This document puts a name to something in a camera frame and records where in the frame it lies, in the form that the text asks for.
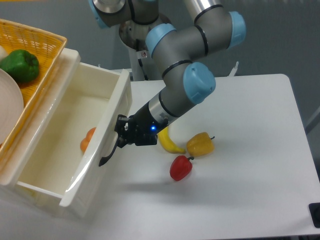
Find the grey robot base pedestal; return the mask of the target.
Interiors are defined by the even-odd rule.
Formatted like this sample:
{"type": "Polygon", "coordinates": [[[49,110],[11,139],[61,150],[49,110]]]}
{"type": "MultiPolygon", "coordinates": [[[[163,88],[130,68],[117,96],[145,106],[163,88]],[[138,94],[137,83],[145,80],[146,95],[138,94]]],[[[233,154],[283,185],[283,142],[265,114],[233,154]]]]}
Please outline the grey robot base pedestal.
{"type": "Polygon", "coordinates": [[[132,20],[122,23],[119,27],[119,37],[127,47],[134,81],[161,80],[161,74],[151,57],[146,45],[146,37],[151,29],[171,21],[163,14],[149,25],[139,25],[132,20]]]}

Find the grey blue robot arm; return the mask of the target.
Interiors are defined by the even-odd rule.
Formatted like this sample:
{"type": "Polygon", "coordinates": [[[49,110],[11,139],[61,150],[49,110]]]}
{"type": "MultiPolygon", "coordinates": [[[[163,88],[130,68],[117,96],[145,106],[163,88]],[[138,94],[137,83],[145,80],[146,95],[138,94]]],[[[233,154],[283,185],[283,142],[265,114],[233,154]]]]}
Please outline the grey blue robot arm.
{"type": "Polygon", "coordinates": [[[177,30],[161,20],[157,0],[91,0],[98,24],[129,24],[127,46],[147,51],[165,87],[134,115],[118,116],[116,146],[155,145],[157,135],[209,96],[213,73],[199,58],[241,44],[247,33],[241,14],[227,11],[219,0],[187,0],[193,25],[177,30]]]}

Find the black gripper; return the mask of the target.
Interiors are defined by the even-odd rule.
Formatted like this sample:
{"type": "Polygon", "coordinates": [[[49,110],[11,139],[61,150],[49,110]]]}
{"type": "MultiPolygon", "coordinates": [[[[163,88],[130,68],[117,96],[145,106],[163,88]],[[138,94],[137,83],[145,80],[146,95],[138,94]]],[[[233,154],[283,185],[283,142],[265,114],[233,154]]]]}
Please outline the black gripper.
{"type": "Polygon", "coordinates": [[[149,104],[146,103],[134,115],[119,114],[114,131],[118,134],[117,146],[126,145],[153,146],[158,142],[158,133],[168,125],[168,118],[160,121],[152,116],[149,104]]]}

